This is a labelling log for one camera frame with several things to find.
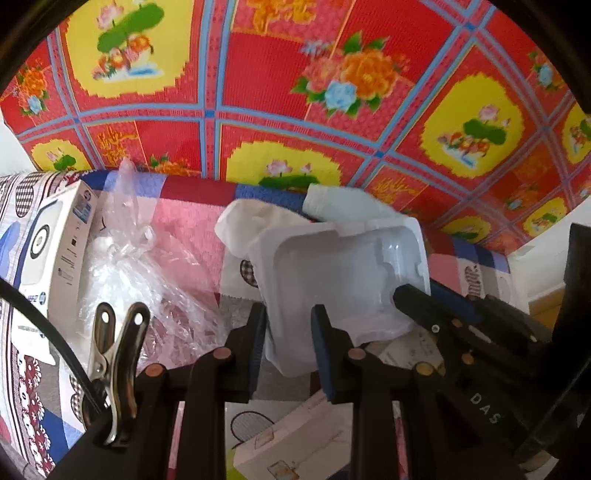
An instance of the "white plastic tray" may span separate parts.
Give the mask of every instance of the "white plastic tray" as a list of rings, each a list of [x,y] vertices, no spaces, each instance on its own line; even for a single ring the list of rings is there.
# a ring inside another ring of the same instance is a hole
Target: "white plastic tray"
[[[430,294],[416,219],[286,226],[263,232],[249,252],[267,304],[267,358],[287,377],[317,369],[310,312],[324,304],[333,326],[355,345],[393,339],[413,322],[392,301],[410,283]]]

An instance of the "product box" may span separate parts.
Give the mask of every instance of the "product box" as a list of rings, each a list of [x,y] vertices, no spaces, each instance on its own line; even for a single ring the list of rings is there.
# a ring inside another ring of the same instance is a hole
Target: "product box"
[[[282,420],[239,445],[234,468],[248,480],[325,480],[350,461],[353,405],[319,391]]]
[[[78,318],[78,285],[98,199],[83,181],[41,203],[17,264],[14,287],[62,333]],[[12,343],[24,355],[55,365],[47,338],[12,309]]]

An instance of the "blue grid line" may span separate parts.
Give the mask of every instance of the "blue grid line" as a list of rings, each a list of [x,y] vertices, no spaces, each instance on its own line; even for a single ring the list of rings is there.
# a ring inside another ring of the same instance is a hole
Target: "blue grid line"
[[[311,137],[309,135],[304,135],[301,133],[295,133],[295,132],[290,132],[287,130],[282,130],[281,128],[267,127],[267,126],[263,126],[263,125],[253,125],[248,122],[241,122],[239,120],[227,120],[225,118],[220,119],[220,122],[224,125],[234,125],[236,127],[247,127],[249,129],[253,129],[252,127],[256,127],[257,131],[270,132],[270,133],[274,133],[274,134],[285,135],[287,137],[301,138],[303,140],[307,140],[309,142],[312,142],[312,143],[315,143],[318,145],[324,145],[325,147],[336,148],[337,150],[342,150],[344,152],[351,153],[353,155],[357,155],[358,157],[361,157],[361,156],[364,157],[367,155],[367,153],[360,152],[359,150],[355,150],[354,148],[347,147],[346,145],[334,143],[334,142],[331,142],[330,140],[320,140],[318,138]]]
[[[537,129],[540,129],[541,124],[538,121],[538,118],[536,117],[536,115],[534,114],[534,111],[532,110],[530,103],[527,102],[527,98],[524,96],[524,94],[521,91],[521,89],[518,88],[517,84],[508,75],[507,71],[501,66],[501,64],[499,63],[499,61],[497,61],[497,59],[494,58],[491,55],[491,52],[489,52],[485,48],[485,46],[482,45],[482,43],[480,43],[478,41],[478,39],[475,40],[475,44],[481,50],[481,52],[484,54],[484,56],[488,59],[488,61],[491,62],[495,66],[495,68],[497,70],[499,70],[499,72],[501,72],[501,75],[503,76],[503,78],[506,80],[506,82],[509,84],[509,86],[513,89],[513,91],[515,92],[515,94],[519,97],[519,99],[521,100],[521,103],[523,103],[523,106],[528,111],[528,113],[529,113],[531,119],[534,121],[535,126],[537,127]]]
[[[369,174],[369,176],[365,179],[365,181],[362,183],[361,188],[365,189],[367,188],[367,186],[370,184],[370,182],[375,178],[375,176],[378,174],[378,171],[382,168],[382,167],[388,167],[391,168],[393,170],[399,171],[400,173],[404,173],[405,175],[408,175],[409,177],[415,178],[417,180],[420,180],[422,182],[424,182],[426,185],[436,188],[437,190],[441,190],[443,193],[447,193],[448,195],[454,197],[457,200],[463,200],[461,196],[459,196],[457,193],[453,193],[450,190],[447,190],[444,187],[441,187],[440,185],[434,185],[433,183],[431,183],[430,181],[428,181],[425,177],[423,177],[422,175],[413,172],[411,170],[407,170],[404,167],[401,167],[399,165],[392,165],[391,163],[388,163],[385,160],[381,160],[376,166],[375,168],[372,170],[372,172]]]
[[[100,154],[99,149],[96,148],[95,143],[92,141],[92,138],[90,137],[90,133],[89,133],[88,129],[86,128],[86,125],[82,125],[82,130],[84,131],[86,138],[88,139],[88,142],[90,143],[90,146],[95,151],[96,158],[98,159],[98,164],[101,165],[102,168],[105,168],[105,163],[103,162],[103,157]]]
[[[217,64],[217,90],[216,90],[216,109],[222,106],[223,81],[226,73],[226,61],[228,59],[228,45],[230,44],[230,22],[234,13],[234,7],[238,0],[228,0],[226,14],[224,15],[222,25],[222,38],[220,40],[220,58]]]
[[[480,31],[483,31],[486,26],[488,25],[488,22],[491,21],[492,16],[495,14],[496,12],[496,7],[494,5],[491,5],[491,7],[488,9],[488,11],[484,14],[484,17],[482,17],[482,20],[480,21],[480,25],[478,25],[478,29]]]
[[[557,193],[560,192],[562,188],[562,185],[556,187],[554,190],[552,190],[548,195],[546,195],[544,198],[542,198],[539,202],[537,202],[535,205],[531,206],[529,209],[527,209],[525,212],[523,212],[521,215],[519,215],[515,220],[513,220],[510,225],[517,225],[518,223],[521,223],[524,219],[526,219],[527,217],[529,217],[529,215],[531,215],[533,212],[535,212],[538,208],[540,208],[540,206],[542,206],[543,204],[545,204],[547,201],[551,200],[552,198],[554,198],[556,196]]]
[[[550,155],[552,156],[552,162],[554,163],[554,166],[558,171],[560,180],[565,181],[569,177],[569,172],[566,169],[566,165],[564,164],[564,162],[560,161],[561,150],[560,146],[556,144],[556,136],[554,135],[553,131],[548,130],[545,132],[545,137],[545,145],[546,147],[548,147],[548,150],[550,151]]]
[[[527,93],[530,94],[530,98],[532,98],[534,100],[534,106],[537,107],[538,114],[541,116],[542,121],[547,122],[548,115],[544,111],[544,108],[542,107],[540,100],[536,97],[533,88],[531,87],[531,85],[529,83],[527,83],[526,78],[523,76],[523,74],[521,73],[519,68],[517,68],[517,65],[515,64],[513,59],[509,56],[509,54],[505,51],[505,49],[495,40],[495,38],[490,33],[488,33],[486,30],[482,30],[482,31],[480,31],[480,33],[482,34],[483,37],[485,37],[488,40],[488,42],[492,45],[492,47],[496,50],[496,52],[503,58],[503,60],[505,60],[505,62],[509,66],[509,68],[513,71],[513,73],[516,75],[516,77],[522,83],[523,87],[525,87],[525,90],[527,91]]]
[[[462,210],[465,210],[469,206],[470,200],[462,200],[461,202],[458,202],[458,204],[450,208],[443,215],[441,215],[438,219],[433,220],[431,223],[429,223],[429,226],[439,230],[442,226],[449,222],[449,220],[452,217],[455,217],[458,213],[460,213]]]
[[[217,109],[218,112],[224,113],[237,113],[239,115],[250,115],[255,116],[257,118],[262,118],[264,120],[271,120],[274,122],[285,122],[287,124],[295,125],[297,127],[302,128],[310,128],[312,130],[316,130],[325,134],[334,135],[336,137],[341,137],[345,140],[349,140],[351,142],[358,143],[360,145],[365,145],[366,147],[370,148],[378,148],[378,142],[372,142],[371,140],[367,140],[364,137],[359,137],[357,135],[353,135],[347,132],[343,132],[341,130],[337,130],[336,128],[325,127],[324,125],[313,124],[311,122],[306,122],[304,120],[299,120],[297,118],[293,118],[290,116],[283,116],[283,115],[275,115],[274,113],[267,113],[259,110],[250,110],[248,108],[242,108],[237,106],[222,106]]]
[[[482,181],[478,187],[474,189],[471,196],[474,198],[479,197],[485,192],[485,190],[488,190],[492,184],[499,181],[510,169],[521,163],[521,161],[525,159],[535,147],[537,147],[540,137],[541,132],[538,130],[531,137],[529,137],[529,139],[527,139],[522,146],[517,148],[509,158],[504,160],[499,168],[494,170],[486,179],[484,179],[484,181]]]
[[[213,15],[213,0],[205,0],[201,17],[201,30],[199,35],[199,78],[197,82],[197,105],[205,106],[205,79],[207,67],[207,52],[209,50],[209,27]]]
[[[523,233],[521,230],[519,230],[519,229],[517,228],[517,226],[515,226],[515,225],[513,225],[513,224],[512,224],[512,225],[509,225],[509,226],[507,227],[507,230],[509,230],[510,232],[512,232],[512,233],[514,233],[514,234],[516,234],[516,236],[517,236],[517,237],[519,237],[519,238],[521,238],[521,240],[522,240],[523,242],[525,242],[525,243],[527,243],[527,242],[529,242],[529,241],[531,240],[531,238],[530,238],[530,237],[528,237],[528,236],[527,236],[525,233]]]
[[[556,169],[558,170],[558,174],[560,176],[561,185],[563,186],[563,188],[566,191],[566,197],[569,202],[569,208],[572,210],[574,208],[574,206],[576,205],[576,201],[574,199],[574,195],[571,192],[571,188],[570,188],[569,171],[566,168],[565,163],[560,161],[560,159],[562,157],[560,144],[558,144],[558,139],[556,138],[556,135],[554,135],[553,131],[546,132],[546,139],[547,139],[546,146],[550,150],[550,155],[552,156],[552,161],[553,161],[554,165],[556,166]]]
[[[472,0],[468,8],[466,9],[466,20],[470,20],[472,14],[476,11],[476,9],[480,6],[480,0]]]
[[[51,34],[49,34],[47,36],[47,48],[49,49],[49,61],[51,63],[51,73],[53,74],[53,83],[56,84],[56,90],[57,90],[57,94],[60,97],[60,100],[64,106],[64,108],[66,109],[66,113],[69,118],[72,117],[72,112],[70,111],[70,105],[68,104],[68,102],[66,102],[66,97],[64,96],[64,92],[61,89],[61,83],[59,81],[59,79],[57,78],[57,66],[56,63],[53,59],[53,43],[51,41]]]
[[[583,169],[585,167],[587,167],[589,165],[589,162],[587,162],[587,160],[591,160],[591,152],[589,152],[587,155],[585,155],[585,157],[579,162],[579,165],[577,165],[577,167],[569,175],[569,178],[568,178],[569,181],[572,180],[573,178],[575,178],[579,173],[581,173],[583,171]]]
[[[79,117],[98,115],[100,113],[122,112],[125,110],[170,109],[170,110],[201,110],[196,103],[126,103],[124,105],[112,105],[79,112]]]
[[[564,109],[561,112],[558,113],[558,115],[556,116],[556,118],[554,118],[554,120],[550,124],[550,127],[552,129],[554,129],[554,127],[556,125],[558,125],[558,123],[560,123],[560,121],[566,115],[566,112],[568,110],[570,110],[574,106],[575,103],[577,103],[577,100],[574,98],[574,95],[568,95],[568,97],[569,97],[569,100],[566,102],[566,106],[564,107]]]
[[[449,35],[449,37],[447,38],[445,43],[439,49],[439,51],[437,52],[437,55],[435,55],[435,58],[427,67],[427,70],[425,70],[425,72],[421,75],[421,78],[419,78],[418,82],[415,84],[413,89],[408,93],[406,98],[403,100],[402,104],[400,104],[400,107],[398,107],[398,109],[394,113],[394,116],[392,117],[392,119],[390,120],[388,125],[386,125],[386,128],[384,129],[382,134],[379,136],[377,143],[380,146],[383,145],[386,138],[388,138],[388,135],[392,132],[392,130],[394,129],[396,124],[400,121],[402,116],[406,113],[408,107],[414,101],[414,99],[417,97],[417,95],[421,92],[421,90],[423,89],[423,87],[425,86],[425,84],[427,83],[427,81],[429,80],[429,78],[431,77],[433,72],[435,71],[435,69],[437,67],[439,67],[439,65],[441,64],[442,58],[446,55],[446,53],[454,45],[454,43],[456,42],[456,40],[459,37],[461,32],[462,32],[461,26],[458,26],[458,27],[454,28],[454,30],[452,30],[452,33]]]
[[[71,115],[65,115],[65,116],[61,116],[59,118],[56,118],[55,120],[50,120],[48,122],[45,122],[41,125],[37,125],[36,127],[32,127],[29,128],[28,130],[25,130],[24,132],[21,132],[17,135],[17,138],[22,141],[22,142],[26,142],[27,139],[26,138],[22,138],[22,137],[26,137],[27,135],[30,135],[38,130],[41,130],[42,128],[47,128],[50,125],[55,125],[55,124],[59,124],[61,122],[66,122],[68,120],[72,120],[72,116]]]
[[[222,152],[220,151],[220,135],[222,134],[222,125],[217,118],[214,120],[213,127],[215,132],[215,135],[213,137],[213,179],[219,180],[220,156],[222,155]]]
[[[449,13],[447,13],[439,5],[436,5],[433,2],[431,2],[431,0],[420,0],[420,2],[423,5],[425,5],[425,7],[427,7],[428,9],[433,10],[437,15],[442,17],[444,20],[447,20],[452,25],[455,25],[455,26],[461,25],[461,23],[458,20],[453,18]]]
[[[207,159],[205,152],[205,120],[199,122],[199,148],[201,150],[201,178],[207,177]]]
[[[554,118],[554,116],[560,112],[561,108],[564,107],[566,103],[568,103],[569,98],[571,98],[571,97],[572,97],[572,93],[569,90],[567,90],[566,94],[562,97],[562,100],[558,103],[558,105],[556,105],[554,110],[552,110],[552,113],[549,114],[549,116],[548,116],[549,122],[552,122],[552,119]]]
[[[465,195],[470,195],[470,190],[462,187],[461,185],[457,184],[456,182],[454,182],[453,180],[448,179],[444,174],[439,173],[438,171],[432,170],[429,167],[427,167],[426,165],[420,163],[417,160],[413,160],[410,157],[407,157],[406,155],[402,155],[401,153],[398,153],[396,151],[389,153],[389,155],[391,157],[396,158],[397,160],[400,160],[401,162],[404,162],[408,165],[412,165],[415,168],[419,168],[420,170],[428,173],[429,175],[431,175],[432,177],[435,177],[436,179],[441,180],[444,183],[447,183],[451,188],[454,188],[456,190],[458,190],[459,192],[462,192]]]
[[[58,134],[58,133],[63,132],[65,130],[69,130],[69,129],[73,128],[73,127],[74,127],[74,125],[65,125],[63,127],[56,128],[55,130],[51,130],[50,132],[44,132],[42,134],[33,135],[32,137],[28,137],[28,138],[26,138],[26,139],[24,139],[22,141],[23,142],[30,142],[32,140],[37,140],[38,138],[43,138],[46,135]]]
[[[78,125],[74,125],[74,131],[76,132],[76,136],[78,137],[78,140],[80,140],[80,143],[82,144],[84,151],[85,151],[86,155],[88,156],[88,161],[90,162],[90,165],[93,166],[94,168],[96,168],[96,159],[93,158],[92,155],[90,155],[91,149],[86,144],[86,141],[82,138],[82,136],[80,134],[80,130],[78,129]]]
[[[76,103],[76,98],[74,97],[74,90],[72,90],[72,84],[70,83],[70,76],[68,75],[68,69],[66,67],[66,59],[64,57],[64,50],[63,50],[63,47],[61,46],[60,27],[56,27],[54,32],[56,33],[57,51],[58,51],[59,57],[60,57],[61,69],[64,72],[64,79],[66,81],[66,87],[68,88],[68,94],[70,95],[70,100],[72,100],[72,105],[74,106],[74,112],[80,113],[78,110],[78,104]]]
[[[507,226],[509,225],[509,220],[507,218],[505,218],[505,216],[499,212],[498,210],[495,210],[493,207],[491,207],[490,205],[488,205],[486,202],[483,202],[480,199],[472,199],[469,200],[472,202],[472,205],[474,205],[475,207],[480,208],[481,210],[484,210],[484,212],[489,216],[492,217],[494,219],[496,219],[496,221],[498,223],[500,223],[502,226]]]
[[[453,0],[444,0],[444,2],[446,3],[446,5],[452,7],[456,12],[458,12],[463,17],[466,16],[466,14],[467,14],[467,9],[466,8],[460,7],[460,5],[458,5],[457,3],[455,3],[455,1],[453,1]]]
[[[197,117],[190,117],[190,116],[160,116],[160,115],[129,115],[129,116],[120,116],[117,117],[117,122],[125,122],[128,120],[162,120],[162,121],[175,121],[175,122],[185,122],[185,123],[198,123],[201,121],[200,118]],[[101,120],[93,120],[92,122],[85,122],[85,125],[90,127],[94,125],[103,125],[103,124],[111,124],[113,122],[112,118],[108,119],[101,119]]]
[[[351,180],[349,180],[349,183],[347,184],[348,187],[352,187],[353,185],[355,185],[355,182],[357,180],[359,180],[359,177],[361,175],[363,175],[363,172],[368,167],[368,165],[372,161],[373,157],[374,156],[371,154],[368,154],[365,156],[365,160],[363,160],[362,164],[359,166],[359,168],[357,169],[355,174],[351,177]]]
[[[441,90],[443,85],[445,85],[447,83],[449,78],[453,75],[453,72],[456,71],[456,68],[458,67],[458,65],[462,62],[462,60],[464,59],[464,57],[466,56],[468,51],[473,46],[474,46],[474,39],[471,38],[468,42],[466,42],[466,45],[464,45],[464,47],[462,48],[462,50],[460,51],[460,53],[458,54],[456,59],[449,66],[449,68],[446,70],[446,72],[441,76],[441,78],[439,79],[439,81],[437,82],[435,87],[433,87],[433,90],[431,90],[431,92],[429,93],[429,95],[427,96],[425,101],[422,103],[421,107],[418,108],[417,111],[414,113],[413,117],[410,119],[410,121],[408,122],[406,127],[404,127],[402,132],[400,132],[400,135],[394,141],[394,143],[392,144],[392,147],[390,147],[390,149],[388,150],[389,154],[392,155],[392,152],[394,152],[395,149],[398,148],[398,146],[400,145],[402,140],[404,140],[404,137],[407,136],[408,132],[414,127],[414,124],[421,118],[422,114],[425,112],[425,110],[427,110],[429,105],[431,105],[431,102],[433,101],[433,99],[437,96],[437,94],[439,93],[439,91]]]

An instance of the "peony print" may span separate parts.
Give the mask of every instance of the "peony print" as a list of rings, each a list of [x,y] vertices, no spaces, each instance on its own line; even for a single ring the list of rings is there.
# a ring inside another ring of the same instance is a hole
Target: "peony print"
[[[332,54],[329,44],[309,42],[301,52],[311,57],[310,64],[291,93],[306,95],[306,103],[321,104],[328,117],[342,112],[356,118],[363,105],[376,112],[408,63],[404,55],[384,55],[387,41],[377,38],[363,45],[359,31]]]
[[[103,55],[93,70],[95,80],[120,82],[139,77],[159,76],[162,72],[150,62],[154,46],[145,34],[164,18],[164,10],[155,3],[134,2],[138,9],[124,15],[115,1],[100,9],[97,26],[104,30],[97,49]]]
[[[535,76],[538,86],[545,92],[556,92],[564,87],[564,80],[550,63],[546,55],[538,50],[528,53],[532,61],[531,74]]]
[[[17,85],[12,95],[18,99],[18,106],[25,116],[37,116],[47,111],[45,100],[49,94],[43,70],[40,64],[30,67],[25,63],[16,75]]]

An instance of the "white wall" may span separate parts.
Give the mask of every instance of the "white wall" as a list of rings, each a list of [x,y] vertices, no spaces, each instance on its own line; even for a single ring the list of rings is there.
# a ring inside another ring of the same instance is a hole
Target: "white wall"
[[[564,286],[571,223],[591,226],[591,197],[549,230],[509,255],[518,292],[532,301]]]
[[[4,123],[0,111],[0,176],[35,170],[18,138]]]

